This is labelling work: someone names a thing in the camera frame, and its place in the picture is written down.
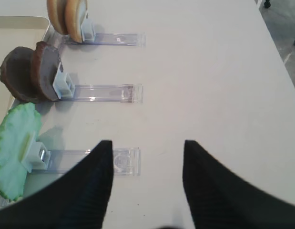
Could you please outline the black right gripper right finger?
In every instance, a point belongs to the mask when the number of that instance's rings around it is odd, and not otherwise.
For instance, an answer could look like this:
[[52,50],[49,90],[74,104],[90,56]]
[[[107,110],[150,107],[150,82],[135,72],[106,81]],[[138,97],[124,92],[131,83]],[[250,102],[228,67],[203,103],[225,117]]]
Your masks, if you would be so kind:
[[186,140],[183,188],[197,229],[295,229],[295,206],[254,187]]

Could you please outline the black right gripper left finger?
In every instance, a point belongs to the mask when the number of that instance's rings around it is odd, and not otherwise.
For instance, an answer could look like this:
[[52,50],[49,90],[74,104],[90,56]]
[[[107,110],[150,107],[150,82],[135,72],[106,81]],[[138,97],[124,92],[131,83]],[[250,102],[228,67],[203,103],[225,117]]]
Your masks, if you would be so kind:
[[100,229],[113,184],[111,140],[102,140],[65,175],[0,210],[0,229]]

